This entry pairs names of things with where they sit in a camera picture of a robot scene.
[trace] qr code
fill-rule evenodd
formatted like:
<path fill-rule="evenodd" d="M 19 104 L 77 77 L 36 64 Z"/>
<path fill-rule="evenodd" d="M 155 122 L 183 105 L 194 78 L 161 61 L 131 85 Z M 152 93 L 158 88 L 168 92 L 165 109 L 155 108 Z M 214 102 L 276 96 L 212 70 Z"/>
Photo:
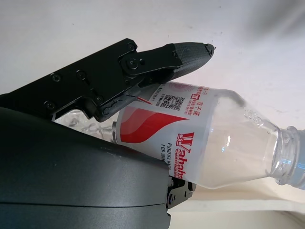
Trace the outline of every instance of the qr code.
<path fill-rule="evenodd" d="M 176 111 L 180 111 L 184 99 L 185 98 L 167 94 L 163 99 L 163 102 L 161 103 L 160 107 L 165 107 Z"/>

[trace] red and white label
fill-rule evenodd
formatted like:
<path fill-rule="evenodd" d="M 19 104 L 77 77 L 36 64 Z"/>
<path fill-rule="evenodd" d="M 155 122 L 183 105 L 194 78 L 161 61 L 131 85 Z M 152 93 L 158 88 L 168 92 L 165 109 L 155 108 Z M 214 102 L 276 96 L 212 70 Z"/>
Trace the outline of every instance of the red and white label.
<path fill-rule="evenodd" d="M 216 104 L 214 90 L 162 84 L 149 103 L 135 101 L 120 111 L 117 141 L 165 161 L 170 176 L 195 182 Z"/>

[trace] bottle mouth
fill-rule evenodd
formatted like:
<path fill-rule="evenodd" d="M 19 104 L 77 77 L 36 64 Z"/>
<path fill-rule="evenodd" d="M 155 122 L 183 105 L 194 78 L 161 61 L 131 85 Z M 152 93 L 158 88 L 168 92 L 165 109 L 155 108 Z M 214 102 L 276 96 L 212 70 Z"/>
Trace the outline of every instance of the bottle mouth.
<path fill-rule="evenodd" d="M 270 177 L 275 178 L 279 185 L 285 185 L 295 171 L 298 160 L 300 137 L 293 126 L 281 129 L 274 150 Z"/>

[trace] red brand logo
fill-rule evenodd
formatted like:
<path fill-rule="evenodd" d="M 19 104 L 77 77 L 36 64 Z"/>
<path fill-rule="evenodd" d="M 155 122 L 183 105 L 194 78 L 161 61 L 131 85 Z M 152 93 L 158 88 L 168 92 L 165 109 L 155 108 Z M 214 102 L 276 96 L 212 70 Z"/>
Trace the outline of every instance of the red brand logo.
<path fill-rule="evenodd" d="M 198 100 L 200 98 L 199 94 L 192 94 L 191 99 Z"/>
<path fill-rule="evenodd" d="M 193 143 L 194 132 L 187 134 L 178 134 L 176 141 L 176 151 L 175 151 L 175 177 L 183 179 L 184 163 L 187 162 L 187 159 L 184 158 L 185 155 L 191 152 L 191 146 Z"/>

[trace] screw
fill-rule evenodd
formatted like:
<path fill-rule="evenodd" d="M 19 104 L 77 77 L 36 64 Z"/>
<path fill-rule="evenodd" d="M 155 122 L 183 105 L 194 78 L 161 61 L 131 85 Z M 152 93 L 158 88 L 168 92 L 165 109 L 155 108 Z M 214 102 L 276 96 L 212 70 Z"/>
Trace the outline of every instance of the screw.
<path fill-rule="evenodd" d="M 46 101 L 44 104 L 48 110 L 54 110 L 55 108 L 55 104 L 51 101 Z"/>
<path fill-rule="evenodd" d="M 97 96 L 95 98 L 95 100 L 97 101 L 98 104 L 102 104 L 103 103 L 103 98 L 101 96 Z"/>
<path fill-rule="evenodd" d="M 128 68 L 130 68 L 132 70 L 138 68 L 138 62 L 134 58 L 130 58 L 126 63 L 127 63 Z"/>
<path fill-rule="evenodd" d="M 178 58 L 178 54 L 176 53 L 176 51 L 173 51 L 173 57 Z"/>
<path fill-rule="evenodd" d="M 133 44 L 131 44 L 131 43 L 129 43 L 129 44 L 127 45 L 127 48 L 128 48 L 128 50 L 131 51 L 131 52 L 133 52 L 133 51 L 135 50 L 135 46 L 134 46 Z"/>
<path fill-rule="evenodd" d="M 55 73 L 51 74 L 51 78 L 54 82 L 59 82 L 61 80 L 61 76 Z"/>
<path fill-rule="evenodd" d="M 171 194 L 169 199 L 169 204 L 172 204 L 176 200 L 176 195 Z"/>
<path fill-rule="evenodd" d="M 84 80 L 84 79 L 86 79 L 86 73 L 83 72 L 83 71 L 77 71 L 77 72 L 76 72 L 76 77 L 77 77 L 79 80 Z"/>

